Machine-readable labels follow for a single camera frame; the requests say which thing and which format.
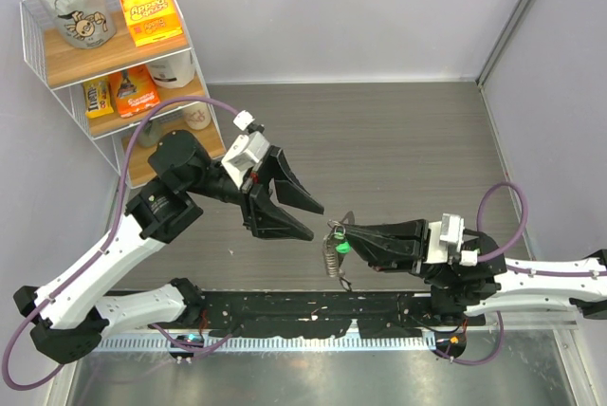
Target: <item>white container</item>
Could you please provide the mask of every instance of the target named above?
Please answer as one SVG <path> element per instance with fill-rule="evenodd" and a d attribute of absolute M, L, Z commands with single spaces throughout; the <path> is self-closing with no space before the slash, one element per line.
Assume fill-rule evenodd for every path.
<path fill-rule="evenodd" d="M 181 88 L 193 79 L 196 69 L 190 51 L 176 53 L 146 64 L 152 79 L 164 88 Z"/>
<path fill-rule="evenodd" d="M 205 102 L 197 102 L 181 109 L 183 118 L 188 126 L 195 130 L 205 129 L 211 124 L 212 116 L 209 105 Z"/>

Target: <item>gray floor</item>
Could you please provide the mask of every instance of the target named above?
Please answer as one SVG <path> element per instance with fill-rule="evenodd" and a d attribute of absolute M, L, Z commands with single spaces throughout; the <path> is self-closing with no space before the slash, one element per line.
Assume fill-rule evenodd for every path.
<path fill-rule="evenodd" d="M 469 332 L 466 358 L 484 357 L 494 337 Z M 166 360 L 158 353 L 94 354 L 83 361 L 67 404 L 576 404 L 550 331 L 507 332 L 502 354 L 483 367 L 452 365 L 429 351 L 217 354 L 192 365 L 160 366 Z"/>
<path fill-rule="evenodd" d="M 256 84 L 210 91 L 251 112 L 267 127 L 267 138 L 285 149 L 297 177 L 325 207 L 325 216 L 292 211 L 316 239 L 253 239 L 241 227 L 238 208 L 199 198 L 205 214 L 119 286 L 148 289 L 184 276 L 204 288 L 337 289 L 322 264 L 327 219 L 352 210 L 358 223 L 378 224 L 455 212 L 474 227 L 483 193 L 504 179 L 474 83 Z M 218 116 L 230 145 L 237 130 L 227 114 Z M 486 231 L 504 243 L 516 226 L 508 193 L 496 194 Z M 524 245 L 508 255 L 526 257 Z M 375 273 L 356 255 L 344 267 L 354 288 L 423 287 L 413 277 Z"/>

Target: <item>snack package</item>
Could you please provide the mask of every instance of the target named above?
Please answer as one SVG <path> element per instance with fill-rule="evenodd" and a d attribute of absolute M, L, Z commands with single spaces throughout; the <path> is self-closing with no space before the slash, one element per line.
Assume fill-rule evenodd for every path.
<path fill-rule="evenodd" d="M 136 46 L 183 32 L 173 0 L 120 0 L 126 26 Z"/>
<path fill-rule="evenodd" d="M 110 100 L 110 86 L 107 76 L 91 79 L 83 83 L 86 116 L 95 119 L 101 115 L 113 114 Z"/>
<path fill-rule="evenodd" d="M 94 48 L 116 34 L 103 0 L 40 0 L 64 39 L 77 48 Z"/>
<path fill-rule="evenodd" d="M 121 117 L 131 117 L 160 103 L 154 81 L 145 65 L 110 74 L 110 89 Z"/>

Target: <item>label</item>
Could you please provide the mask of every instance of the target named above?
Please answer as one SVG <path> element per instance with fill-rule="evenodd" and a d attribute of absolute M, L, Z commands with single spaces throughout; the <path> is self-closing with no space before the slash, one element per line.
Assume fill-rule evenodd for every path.
<path fill-rule="evenodd" d="M 97 88 L 95 88 L 94 86 L 91 86 L 88 89 L 86 96 L 88 97 L 88 100 L 89 100 L 88 110 L 99 109 L 99 100 L 97 99 Z"/>
<path fill-rule="evenodd" d="M 156 14 L 157 12 L 161 12 L 163 9 L 166 9 L 168 7 L 169 3 L 167 2 L 167 0 L 154 0 L 151 3 L 146 3 L 144 5 L 136 5 L 131 8 L 131 19 L 134 21 L 138 21 L 143 19 L 144 17 L 149 17 L 151 15 Z"/>
<path fill-rule="evenodd" d="M 154 93 L 146 93 L 145 95 L 139 96 L 138 98 L 129 98 L 129 105 L 140 105 L 145 104 L 146 102 L 153 101 L 156 98 Z"/>
<path fill-rule="evenodd" d="M 195 112 L 188 112 L 187 118 L 192 123 L 203 123 L 207 120 L 207 114 L 198 109 Z"/>
<path fill-rule="evenodd" d="M 152 79 L 159 82 L 175 82 L 177 77 L 166 77 L 164 74 L 160 74 L 161 77 L 152 76 Z"/>
<path fill-rule="evenodd" d="M 145 24 L 143 24 L 143 29 L 145 29 L 146 34 L 152 34 L 157 29 L 165 28 L 166 26 L 167 24 L 164 19 L 160 18 L 151 22 L 146 22 Z"/>

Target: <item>gray bag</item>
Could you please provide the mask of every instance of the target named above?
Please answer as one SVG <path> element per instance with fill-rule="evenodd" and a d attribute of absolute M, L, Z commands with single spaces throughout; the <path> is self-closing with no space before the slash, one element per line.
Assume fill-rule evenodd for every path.
<path fill-rule="evenodd" d="M 103 0 L 40 0 L 65 40 L 77 48 L 99 47 L 116 34 Z"/>

